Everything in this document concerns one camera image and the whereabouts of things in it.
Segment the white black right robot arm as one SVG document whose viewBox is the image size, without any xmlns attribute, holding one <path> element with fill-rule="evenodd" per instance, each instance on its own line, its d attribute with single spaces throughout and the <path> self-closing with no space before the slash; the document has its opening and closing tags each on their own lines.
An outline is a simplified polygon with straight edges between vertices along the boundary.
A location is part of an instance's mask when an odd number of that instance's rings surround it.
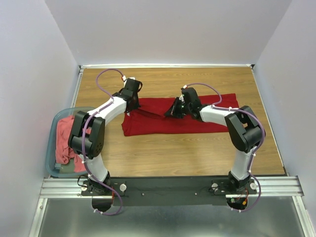
<svg viewBox="0 0 316 237">
<path fill-rule="evenodd" d="M 178 119 L 190 115 L 195 120 L 223 125 L 228 129 L 236 156 L 226 188 L 234 194 L 239 193 L 249 183 L 253 159 L 264 142 L 266 133 L 262 124 L 249 106 L 219 107 L 221 99 L 211 105 L 203 104 L 194 88 L 184 86 L 181 91 L 182 95 L 175 98 L 164 115 Z"/>
</svg>

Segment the dark red t-shirt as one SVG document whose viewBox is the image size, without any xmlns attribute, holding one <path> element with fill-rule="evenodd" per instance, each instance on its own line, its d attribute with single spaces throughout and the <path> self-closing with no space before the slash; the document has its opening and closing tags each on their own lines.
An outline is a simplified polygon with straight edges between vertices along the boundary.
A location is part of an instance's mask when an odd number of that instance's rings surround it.
<svg viewBox="0 0 316 237">
<path fill-rule="evenodd" d="M 124 115 L 124 136 L 147 134 L 187 134 L 228 132 L 224 125 L 200 122 L 190 115 L 183 118 L 165 116 L 174 98 L 140 98 L 140 108 Z"/>
</svg>

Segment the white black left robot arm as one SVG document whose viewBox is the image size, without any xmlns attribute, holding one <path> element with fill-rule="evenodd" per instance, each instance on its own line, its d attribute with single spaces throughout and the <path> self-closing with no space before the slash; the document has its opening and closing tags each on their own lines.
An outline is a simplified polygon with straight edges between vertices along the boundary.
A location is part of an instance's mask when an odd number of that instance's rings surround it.
<svg viewBox="0 0 316 237">
<path fill-rule="evenodd" d="M 117 116 L 140 107 L 138 92 L 142 86 L 135 78 L 124 79 L 123 88 L 110 95 L 107 102 L 75 115 L 68 146 L 81 158 L 88 178 L 93 182 L 92 188 L 99 195 L 106 194 L 110 188 L 110 174 L 101 157 L 106 125 Z"/>
</svg>

